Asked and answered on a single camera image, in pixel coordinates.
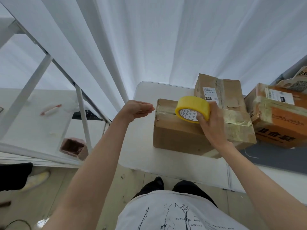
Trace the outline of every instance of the cable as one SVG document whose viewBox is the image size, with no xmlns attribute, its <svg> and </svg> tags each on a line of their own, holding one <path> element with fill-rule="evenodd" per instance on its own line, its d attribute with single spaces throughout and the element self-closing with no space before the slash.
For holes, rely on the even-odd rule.
<svg viewBox="0 0 307 230">
<path fill-rule="evenodd" d="M 14 221 L 10 222 L 10 223 L 4 228 L 4 230 L 5 230 L 10 224 L 12 224 L 12 223 L 14 223 L 14 222 L 17 222 L 17 221 L 24 222 L 26 225 L 28 225 L 29 229 L 32 230 L 32 228 L 31 228 L 31 226 L 29 225 L 29 223 L 28 223 L 27 221 L 25 221 L 25 220 L 14 220 Z"/>
</svg>

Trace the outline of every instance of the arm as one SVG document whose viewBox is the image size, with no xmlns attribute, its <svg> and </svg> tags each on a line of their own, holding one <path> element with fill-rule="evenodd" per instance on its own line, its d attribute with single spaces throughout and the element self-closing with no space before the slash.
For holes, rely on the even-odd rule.
<svg viewBox="0 0 307 230">
<path fill-rule="evenodd" d="M 222 110 L 216 102 L 210 102 L 210 108 L 208 122 L 202 115 L 197 115 L 204 134 L 232 168 L 268 227 L 307 229 L 307 208 L 227 141 Z"/>
<path fill-rule="evenodd" d="M 76 172 L 57 209 L 43 230 L 95 229 L 114 178 L 130 122 L 147 116 L 152 104 L 130 100 L 112 121 L 84 164 Z"/>
</svg>

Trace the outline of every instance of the floor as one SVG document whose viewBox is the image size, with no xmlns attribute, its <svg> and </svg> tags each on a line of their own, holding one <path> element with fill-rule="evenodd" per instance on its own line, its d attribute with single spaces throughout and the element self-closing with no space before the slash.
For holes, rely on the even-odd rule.
<svg viewBox="0 0 307 230">
<path fill-rule="evenodd" d="M 2 191 L 0 203 L 12 201 L 10 207 L 0 208 L 0 229 L 16 220 L 26 220 L 33 230 L 41 229 L 48 216 L 51 216 L 76 169 L 34 167 L 33 174 L 44 170 L 51 171 L 48 180 L 42 185 L 25 192 Z M 117 166 L 116 174 L 106 198 L 96 230 L 114 230 L 117 216 L 131 198 L 144 186 L 154 180 L 155 174 Z M 172 189 L 180 180 L 162 177 L 165 189 Z M 267 226 L 255 212 L 251 201 L 244 193 L 222 190 L 220 188 L 197 184 L 204 190 L 225 213 L 249 229 L 267 230 Z M 29 229 L 22 222 L 15 222 L 7 229 Z"/>
</svg>

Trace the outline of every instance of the hand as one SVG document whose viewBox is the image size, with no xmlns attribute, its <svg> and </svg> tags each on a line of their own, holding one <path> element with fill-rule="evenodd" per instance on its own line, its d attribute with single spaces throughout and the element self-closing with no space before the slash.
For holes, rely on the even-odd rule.
<svg viewBox="0 0 307 230">
<path fill-rule="evenodd" d="M 215 149 L 219 149 L 229 144 L 224 130 L 223 110 L 220 109 L 216 102 L 209 102 L 210 116 L 207 122 L 201 113 L 197 113 L 197 120 L 201 128 Z"/>
<path fill-rule="evenodd" d="M 148 102 L 129 100 L 117 115 L 131 123 L 134 119 L 147 116 L 154 110 L 153 105 Z"/>
</svg>

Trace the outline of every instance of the packing tape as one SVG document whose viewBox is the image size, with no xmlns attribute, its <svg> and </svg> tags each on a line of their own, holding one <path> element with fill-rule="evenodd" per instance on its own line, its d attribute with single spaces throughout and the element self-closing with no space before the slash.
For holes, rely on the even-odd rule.
<svg viewBox="0 0 307 230">
<path fill-rule="evenodd" d="M 205 120 L 208 121 L 210 115 L 209 103 L 200 97 L 194 96 L 184 96 L 179 99 L 175 109 L 175 113 L 179 118 L 190 123 L 198 123 L 197 112 L 201 113 Z"/>
</svg>

